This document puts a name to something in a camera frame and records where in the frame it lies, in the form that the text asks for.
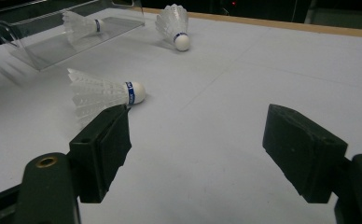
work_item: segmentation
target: brown edge trim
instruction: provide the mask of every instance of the brown edge trim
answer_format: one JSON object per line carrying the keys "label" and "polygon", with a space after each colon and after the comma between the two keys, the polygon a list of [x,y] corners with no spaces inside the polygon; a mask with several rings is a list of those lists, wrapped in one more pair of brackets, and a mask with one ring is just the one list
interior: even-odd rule
{"label": "brown edge trim", "polygon": [[[156,9],[156,8],[145,7],[144,12],[159,14],[160,10]],[[191,18],[198,18],[198,19],[211,20],[211,21],[228,21],[228,22],[237,22],[237,23],[244,23],[244,24],[250,24],[250,25],[283,28],[283,29],[289,29],[289,30],[308,31],[308,32],[315,32],[315,33],[319,33],[319,34],[350,35],[350,36],[362,37],[362,30],[351,29],[351,28],[293,23],[293,22],[285,22],[285,21],[265,21],[265,20],[242,18],[242,17],[230,17],[230,16],[221,16],[221,15],[213,15],[213,14],[204,14],[204,13],[197,13],[197,12],[189,12],[188,15]]]}

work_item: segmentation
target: acrylic container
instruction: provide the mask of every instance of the acrylic container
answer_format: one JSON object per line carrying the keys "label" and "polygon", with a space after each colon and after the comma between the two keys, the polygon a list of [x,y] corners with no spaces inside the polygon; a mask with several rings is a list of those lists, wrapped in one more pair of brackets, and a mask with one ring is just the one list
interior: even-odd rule
{"label": "acrylic container", "polygon": [[[70,41],[63,13],[101,20],[105,31]],[[9,53],[42,70],[79,52],[144,25],[139,0],[41,0],[0,9],[0,39]]]}

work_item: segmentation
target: white tabletop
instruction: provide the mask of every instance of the white tabletop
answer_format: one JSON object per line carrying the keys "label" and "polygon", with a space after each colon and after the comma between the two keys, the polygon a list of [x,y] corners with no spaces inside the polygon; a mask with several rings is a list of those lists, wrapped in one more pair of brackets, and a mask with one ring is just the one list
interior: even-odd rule
{"label": "white tabletop", "polygon": [[262,147],[269,104],[298,110],[362,153],[362,37],[189,19],[177,52],[146,26],[40,73],[0,47],[0,191],[80,131],[66,68],[139,81],[132,149],[83,223],[335,223],[336,196],[307,204]]}

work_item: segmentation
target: white shuttlecock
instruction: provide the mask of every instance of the white shuttlecock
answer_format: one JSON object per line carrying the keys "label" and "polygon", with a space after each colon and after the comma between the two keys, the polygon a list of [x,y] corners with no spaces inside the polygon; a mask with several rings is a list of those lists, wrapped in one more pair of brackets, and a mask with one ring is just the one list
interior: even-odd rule
{"label": "white shuttlecock", "polygon": [[176,4],[167,6],[160,11],[155,23],[157,30],[178,50],[189,49],[188,14],[182,6]]}
{"label": "white shuttlecock", "polygon": [[138,82],[124,84],[68,69],[77,117],[86,126],[104,109],[114,105],[134,105],[146,98],[146,89]]}
{"label": "white shuttlecock", "polygon": [[65,32],[70,43],[78,41],[82,37],[101,33],[105,30],[105,23],[101,20],[93,20],[72,11],[63,13]]}

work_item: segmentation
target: blue band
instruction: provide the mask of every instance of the blue band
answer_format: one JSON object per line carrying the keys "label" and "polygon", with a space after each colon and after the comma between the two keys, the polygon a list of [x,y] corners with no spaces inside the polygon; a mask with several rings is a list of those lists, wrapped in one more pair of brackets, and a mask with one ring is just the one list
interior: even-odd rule
{"label": "blue band", "polygon": [[96,22],[96,32],[99,33],[100,32],[100,23],[98,20],[94,20]]}
{"label": "blue band", "polygon": [[177,34],[177,35],[174,37],[173,42],[175,42],[175,40],[176,40],[179,36],[181,36],[181,35],[187,35],[187,33],[179,33],[179,34]]}
{"label": "blue band", "polygon": [[131,82],[126,82],[126,86],[128,87],[128,92],[129,92],[129,103],[128,103],[128,105],[133,105],[134,104],[134,99],[135,99],[134,88],[132,87]]}

